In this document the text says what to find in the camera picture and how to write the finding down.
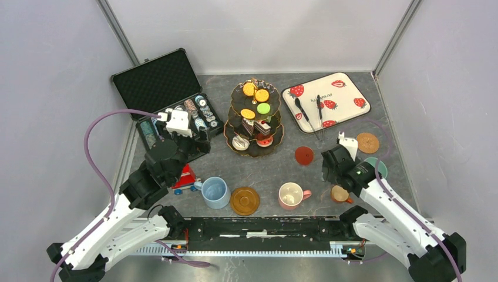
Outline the woven rattan coaster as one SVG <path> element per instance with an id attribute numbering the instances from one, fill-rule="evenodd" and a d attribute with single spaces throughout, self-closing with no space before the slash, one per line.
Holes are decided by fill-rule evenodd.
<path id="1" fill-rule="evenodd" d="M 367 154 L 376 153 L 380 148 L 379 139 L 372 133 L 362 132 L 356 137 L 358 149 Z"/>

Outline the black poker chip case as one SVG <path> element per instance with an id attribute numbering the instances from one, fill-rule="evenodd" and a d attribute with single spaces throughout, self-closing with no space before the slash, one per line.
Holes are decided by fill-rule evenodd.
<path id="1" fill-rule="evenodd" d="M 203 92 L 183 48 L 114 74 L 110 80 L 129 109 L 149 113 L 164 112 L 168 108 L 185 110 L 190 114 L 190 129 L 195 137 L 198 131 L 194 127 L 193 112 L 210 107 L 215 115 L 215 128 L 208 130 L 210 137 L 224 130 L 224 121 Z"/>

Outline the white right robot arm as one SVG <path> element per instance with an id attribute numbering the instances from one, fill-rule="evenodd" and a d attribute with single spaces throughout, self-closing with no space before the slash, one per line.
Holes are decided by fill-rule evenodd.
<path id="1" fill-rule="evenodd" d="M 353 206 L 339 219 L 347 240 L 357 237 L 374 243 L 396 258 L 413 281 L 461 281 L 466 270 L 466 241 L 449 234 L 421 216 L 401 198 L 378 167 L 352 156 L 338 144 L 322 152 L 322 177 L 378 211 L 378 220 L 366 209 Z"/>

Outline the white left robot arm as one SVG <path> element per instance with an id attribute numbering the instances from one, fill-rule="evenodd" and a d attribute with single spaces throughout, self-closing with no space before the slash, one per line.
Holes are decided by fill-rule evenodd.
<path id="1" fill-rule="evenodd" d="M 166 237 L 178 239 L 186 231 L 186 221 L 177 209 L 164 206 L 145 223 L 122 233 L 177 184 L 195 155 L 211 149 L 210 128 L 191 125 L 188 112 L 167 109 L 154 118 L 167 137 L 154 143 L 118 191 L 108 187 L 110 202 L 100 215 L 73 239 L 48 247 L 55 264 L 51 280 L 100 281 L 117 262 L 144 245 Z"/>

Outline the strawberry layer cake slice toy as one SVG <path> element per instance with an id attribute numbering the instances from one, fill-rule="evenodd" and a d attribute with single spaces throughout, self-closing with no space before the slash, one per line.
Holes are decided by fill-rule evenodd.
<path id="1" fill-rule="evenodd" d="M 263 135 L 267 136 L 270 134 L 271 126 L 264 120 L 257 120 L 254 122 L 254 127 Z"/>

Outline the black handled metal tongs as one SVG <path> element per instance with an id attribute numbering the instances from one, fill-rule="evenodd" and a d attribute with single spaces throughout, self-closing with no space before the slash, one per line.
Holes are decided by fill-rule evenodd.
<path id="1" fill-rule="evenodd" d="M 305 108 L 302 105 L 301 99 L 300 98 L 295 98 L 294 99 L 294 105 L 298 109 L 297 112 L 293 113 L 293 118 L 294 122 L 299 129 L 299 131 L 305 135 L 310 135 L 314 134 L 315 137 L 320 141 L 323 142 L 325 140 L 324 134 L 323 134 L 323 129 L 319 129 L 315 123 L 314 123 L 314 116 L 311 113 L 310 110 L 305 110 Z M 310 128 L 309 131 L 304 130 L 304 125 L 301 124 L 301 122 L 305 120 Z"/>

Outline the orange toy macaron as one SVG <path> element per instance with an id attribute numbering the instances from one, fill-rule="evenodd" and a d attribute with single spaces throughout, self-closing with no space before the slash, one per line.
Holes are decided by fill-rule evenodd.
<path id="1" fill-rule="evenodd" d="M 270 93 L 266 89 L 259 89 L 256 91 L 254 94 L 254 98 L 257 102 L 263 103 L 269 100 L 270 98 Z"/>
<path id="2" fill-rule="evenodd" d="M 248 97 L 254 96 L 256 91 L 257 87 L 252 82 L 247 82 L 243 85 L 243 94 L 245 94 Z"/>
<path id="3" fill-rule="evenodd" d="M 255 113 L 249 109 L 243 109 L 240 111 L 240 114 L 243 118 L 251 120 L 255 118 Z"/>

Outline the red toy car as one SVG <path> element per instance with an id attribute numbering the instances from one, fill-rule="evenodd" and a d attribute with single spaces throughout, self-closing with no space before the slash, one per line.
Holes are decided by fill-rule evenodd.
<path id="1" fill-rule="evenodd" d="M 189 164 L 186 164 L 182 170 L 179 181 L 171 187 L 175 195 L 181 195 L 185 190 L 192 192 L 198 191 L 194 186 L 195 182 L 200 182 L 201 179 L 196 176 Z"/>

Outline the red strawberry toy tart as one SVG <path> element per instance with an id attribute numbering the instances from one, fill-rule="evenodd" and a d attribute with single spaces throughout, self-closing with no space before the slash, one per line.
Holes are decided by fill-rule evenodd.
<path id="1" fill-rule="evenodd" d="M 269 147 L 273 144 L 274 138 L 271 135 L 268 136 L 263 136 L 263 135 L 257 135 L 256 136 L 256 144 L 259 147 Z"/>

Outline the white chocolate striped toy donut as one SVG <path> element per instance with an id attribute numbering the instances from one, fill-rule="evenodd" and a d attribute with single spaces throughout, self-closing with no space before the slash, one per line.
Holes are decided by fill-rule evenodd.
<path id="1" fill-rule="evenodd" d="M 235 135 L 231 142 L 233 148 L 237 151 L 245 151 L 250 146 L 250 141 L 246 138 L 241 137 L 240 135 Z"/>

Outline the pink mug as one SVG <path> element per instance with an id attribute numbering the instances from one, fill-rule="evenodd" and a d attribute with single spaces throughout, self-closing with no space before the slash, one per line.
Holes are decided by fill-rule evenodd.
<path id="1" fill-rule="evenodd" d="M 312 195 L 312 191 L 303 190 L 300 185 L 288 182 L 284 183 L 278 191 L 278 201 L 284 210 L 296 209 L 303 200 Z"/>

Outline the amber glass saucer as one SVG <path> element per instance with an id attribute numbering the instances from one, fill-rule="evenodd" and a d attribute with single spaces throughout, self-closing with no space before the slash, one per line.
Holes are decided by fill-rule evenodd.
<path id="1" fill-rule="evenodd" d="M 259 194 L 251 187 L 236 188 L 230 197 L 230 207 L 239 216 L 255 213 L 260 205 Z"/>

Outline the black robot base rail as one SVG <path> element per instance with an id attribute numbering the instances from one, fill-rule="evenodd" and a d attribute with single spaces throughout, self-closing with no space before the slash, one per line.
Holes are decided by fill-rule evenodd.
<path id="1" fill-rule="evenodd" d="M 181 255 L 331 256 L 359 261 L 366 240 L 337 217 L 192 217 L 162 239 Z"/>

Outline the light blue mug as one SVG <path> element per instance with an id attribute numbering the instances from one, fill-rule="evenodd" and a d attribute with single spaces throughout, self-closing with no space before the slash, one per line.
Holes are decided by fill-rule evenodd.
<path id="1" fill-rule="evenodd" d="M 203 182 L 195 182 L 194 187 L 201 191 L 205 204 L 211 209 L 222 209 L 230 202 L 230 189 L 220 177 L 209 177 Z"/>

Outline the chocolate cake slice toy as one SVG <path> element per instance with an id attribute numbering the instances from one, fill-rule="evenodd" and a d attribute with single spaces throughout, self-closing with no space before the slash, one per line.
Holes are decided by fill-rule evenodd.
<path id="1" fill-rule="evenodd" d="M 242 118 L 241 124 L 247 136 L 252 137 L 254 135 L 254 120 Z"/>

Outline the mint green cup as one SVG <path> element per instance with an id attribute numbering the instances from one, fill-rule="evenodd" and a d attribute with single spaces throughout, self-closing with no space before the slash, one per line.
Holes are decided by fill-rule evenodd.
<path id="1" fill-rule="evenodd" d="M 365 161 L 373 167 L 377 166 L 378 172 L 383 178 L 388 176 L 388 168 L 386 164 L 384 164 L 384 162 L 379 160 L 377 157 L 367 157 Z"/>

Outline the three-tier black gold cake stand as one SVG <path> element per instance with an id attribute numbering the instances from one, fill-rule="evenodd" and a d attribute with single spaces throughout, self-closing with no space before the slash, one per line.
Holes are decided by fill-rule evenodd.
<path id="1" fill-rule="evenodd" d="M 248 97 L 243 94 L 243 85 L 247 82 L 252 82 L 259 89 L 266 89 L 270 93 L 270 98 L 266 102 L 271 106 L 271 111 L 266 115 L 261 115 L 257 112 L 257 102 L 254 98 Z M 230 108 L 228 111 L 227 121 L 224 125 L 224 137 L 226 138 L 226 144 L 229 148 L 237 153 L 240 156 L 250 156 L 250 157 L 263 157 L 271 154 L 282 142 L 284 137 L 284 126 L 281 121 L 281 112 L 280 112 L 281 99 L 279 91 L 275 86 L 270 83 L 265 82 L 264 80 L 251 78 L 246 80 L 245 82 L 239 83 L 231 93 L 231 101 Z M 243 109 L 252 110 L 255 113 L 254 122 L 257 120 L 264 120 L 271 126 L 270 134 L 273 136 L 274 141 L 273 144 L 269 147 L 259 147 L 256 144 L 256 136 L 262 135 L 255 127 L 254 127 L 254 135 L 252 137 L 247 136 L 241 121 L 242 116 L 240 111 Z M 243 138 L 246 138 L 250 141 L 250 146 L 245 151 L 237 151 L 233 148 L 231 142 L 235 135 L 240 135 Z"/>

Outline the small orange brown cup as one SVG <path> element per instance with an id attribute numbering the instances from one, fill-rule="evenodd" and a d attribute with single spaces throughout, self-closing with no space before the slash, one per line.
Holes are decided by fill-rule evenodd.
<path id="1" fill-rule="evenodd" d="M 350 197 L 349 192 L 339 185 L 332 186 L 331 199 L 337 203 L 352 204 L 354 202 Z"/>

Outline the cream strawberry serving tray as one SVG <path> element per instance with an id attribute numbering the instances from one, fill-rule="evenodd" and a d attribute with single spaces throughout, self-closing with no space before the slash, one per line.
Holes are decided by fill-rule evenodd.
<path id="1" fill-rule="evenodd" d="M 339 123 L 365 115 L 371 111 L 371 103 L 362 94 L 351 78 L 342 72 L 333 73 L 290 86 L 282 91 L 282 101 L 291 116 L 298 109 L 294 99 L 300 98 L 305 110 L 310 110 L 319 129 L 326 129 Z M 310 128 L 305 120 L 304 130 Z"/>

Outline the red round coaster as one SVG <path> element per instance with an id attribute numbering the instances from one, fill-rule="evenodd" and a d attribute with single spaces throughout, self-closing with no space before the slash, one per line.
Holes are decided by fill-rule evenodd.
<path id="1" fill-rule="evenodd" d="M 307 166 L 314 160 L 314 151 L 308 146 L 300 146 L 295 150 L 294 157 L 298 164 Z"/>

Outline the green toy macaron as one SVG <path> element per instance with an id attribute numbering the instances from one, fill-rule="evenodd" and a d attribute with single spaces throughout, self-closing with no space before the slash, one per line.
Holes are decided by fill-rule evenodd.
<path id="1" fill-rule="evenodd" d="M 257 105 L 257 112 L 261 115 L 266 115 L 271 111 L 271 106 L 268 103 L 259 103 Z"/>

